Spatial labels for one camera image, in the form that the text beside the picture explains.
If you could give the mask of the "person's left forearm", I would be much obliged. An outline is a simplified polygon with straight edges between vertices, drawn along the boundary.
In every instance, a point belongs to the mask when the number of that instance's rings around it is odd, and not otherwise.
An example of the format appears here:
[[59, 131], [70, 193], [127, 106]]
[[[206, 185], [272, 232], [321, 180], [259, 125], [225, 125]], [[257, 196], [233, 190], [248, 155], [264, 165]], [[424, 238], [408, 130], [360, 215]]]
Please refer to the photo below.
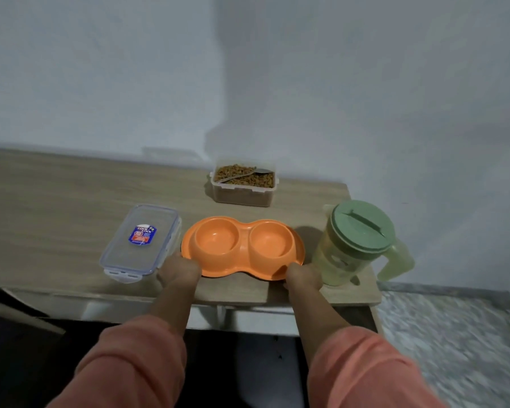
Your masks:
[[173, 408], [185, 380], [182, 333], [194, 286], [171, 283], [150, 314], [105, 329], [46, 408]]

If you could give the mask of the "person's right forearm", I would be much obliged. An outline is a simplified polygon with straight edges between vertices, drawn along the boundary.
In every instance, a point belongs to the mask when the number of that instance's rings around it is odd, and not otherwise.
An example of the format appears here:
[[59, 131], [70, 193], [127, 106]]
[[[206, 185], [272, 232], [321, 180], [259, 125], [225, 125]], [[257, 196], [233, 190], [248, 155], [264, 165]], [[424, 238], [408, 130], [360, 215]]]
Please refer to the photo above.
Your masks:
[[381, 335], [348, 324], [314, 287], [288, 289], [311, 408], [447, 408], [417, 365]]

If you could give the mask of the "clear container lid blue label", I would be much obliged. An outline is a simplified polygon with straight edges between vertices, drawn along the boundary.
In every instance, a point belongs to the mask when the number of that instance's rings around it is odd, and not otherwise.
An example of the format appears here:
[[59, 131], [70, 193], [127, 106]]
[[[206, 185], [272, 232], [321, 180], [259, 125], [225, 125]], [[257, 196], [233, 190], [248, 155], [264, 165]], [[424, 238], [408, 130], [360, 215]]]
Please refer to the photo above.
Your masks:
[[181, 233], [182, 219], [176, 210], [136, 205], [103, 251], [99, 264], [114, 281], [139, 282], [177, 250]]

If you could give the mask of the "orange double pet bowl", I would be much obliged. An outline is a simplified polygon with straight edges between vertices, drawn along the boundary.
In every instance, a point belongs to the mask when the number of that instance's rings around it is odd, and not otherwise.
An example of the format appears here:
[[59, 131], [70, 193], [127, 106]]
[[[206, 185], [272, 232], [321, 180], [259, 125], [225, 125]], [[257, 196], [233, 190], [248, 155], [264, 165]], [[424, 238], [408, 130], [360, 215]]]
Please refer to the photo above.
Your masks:
[[243, 223], [226, 216], [192, 225], [183, 236], [181, 252], [200, 265], [204, 277], [246, 273], [263, 281], [284, 280], [288, 266], [302, 265], [306, 257], [301, 237], [283, 222]]

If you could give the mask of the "person's left hand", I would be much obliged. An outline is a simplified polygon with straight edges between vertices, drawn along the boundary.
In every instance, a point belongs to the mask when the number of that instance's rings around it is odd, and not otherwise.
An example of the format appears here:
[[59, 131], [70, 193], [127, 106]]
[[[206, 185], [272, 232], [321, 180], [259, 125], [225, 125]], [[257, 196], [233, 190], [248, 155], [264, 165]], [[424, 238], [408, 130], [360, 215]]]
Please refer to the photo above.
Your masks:
[[157, 280], [162, 287], [168, 285], [196, 288], [202, 277], [202, 271], [159, 271], [156, 273]]

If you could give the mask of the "clear plastic food container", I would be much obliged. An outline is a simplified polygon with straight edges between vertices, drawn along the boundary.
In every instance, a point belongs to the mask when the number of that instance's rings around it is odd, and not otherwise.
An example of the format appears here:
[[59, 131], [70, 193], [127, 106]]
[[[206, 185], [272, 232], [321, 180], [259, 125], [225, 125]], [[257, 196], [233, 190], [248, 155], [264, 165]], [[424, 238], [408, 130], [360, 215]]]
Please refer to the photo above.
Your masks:
[[217, 203], [269, 207], [278, 184], [274, 162], [220, 157], [208, 175], [205, 193]]

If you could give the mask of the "green pitcher lid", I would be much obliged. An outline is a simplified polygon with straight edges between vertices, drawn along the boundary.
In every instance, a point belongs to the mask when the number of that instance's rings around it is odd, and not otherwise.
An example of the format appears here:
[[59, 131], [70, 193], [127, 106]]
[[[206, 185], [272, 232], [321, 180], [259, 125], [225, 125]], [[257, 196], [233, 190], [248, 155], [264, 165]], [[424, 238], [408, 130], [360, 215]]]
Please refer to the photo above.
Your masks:
[[396, 241], [391, 219], [366, 201], [352, 199], [336, 205], [330, 220], [336, 236], [361, 252], [383, 253]]

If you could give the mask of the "white table frame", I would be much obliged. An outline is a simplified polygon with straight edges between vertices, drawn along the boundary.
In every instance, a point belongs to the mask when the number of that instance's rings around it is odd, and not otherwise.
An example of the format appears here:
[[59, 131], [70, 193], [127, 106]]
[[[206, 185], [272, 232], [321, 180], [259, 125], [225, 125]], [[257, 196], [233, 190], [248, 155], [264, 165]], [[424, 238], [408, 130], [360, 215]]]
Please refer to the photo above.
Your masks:
[[[151, 297], [117, 294], [44, 293], [8, 288], [3, 291], [50, 318], [117, 324], [145, 313], [153, 301]], [[352, 284], [324, 286], [321, 293], [344, 318], [383, 335], [376, 309], [382, 295], [377, 287], [365, 290]], [[196, 291], [188, 329], [296, 337], [299, 333], [292, 314], [287, 291], [280, 283], [203, 280]]]

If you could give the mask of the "translucent green plastic pitcher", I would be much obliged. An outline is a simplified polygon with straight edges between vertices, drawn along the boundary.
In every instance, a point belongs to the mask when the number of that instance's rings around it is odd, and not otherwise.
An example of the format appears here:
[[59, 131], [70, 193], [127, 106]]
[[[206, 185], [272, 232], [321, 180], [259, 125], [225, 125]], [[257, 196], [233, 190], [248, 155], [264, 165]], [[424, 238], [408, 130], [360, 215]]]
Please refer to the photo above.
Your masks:
[[357, 274], [382, 256], [387, 258], [387, 263], [377, 274], [379, 281], [390, 281], [415, 267], [415, 260], [408, 247], [398, 237], [383, 253], [361, 252], [340, 240], [333, 231], [330, 220], [335, 206], [324, 206], [327, 223], [312, 255], [312, 263], [320, 269], [324, 284], [337, 287], [351, 282]]

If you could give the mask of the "person's right hand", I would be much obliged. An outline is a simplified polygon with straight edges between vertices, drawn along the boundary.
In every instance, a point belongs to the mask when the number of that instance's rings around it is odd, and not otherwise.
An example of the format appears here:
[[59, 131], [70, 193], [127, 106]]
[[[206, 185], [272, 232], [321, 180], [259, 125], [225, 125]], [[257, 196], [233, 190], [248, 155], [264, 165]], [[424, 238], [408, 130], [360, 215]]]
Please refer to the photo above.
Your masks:
[[318, 279], [285, 279], [284, 287], [291, 293], [302, 289], [319, 291], [323, 287], [321, 272], [319, 271]]

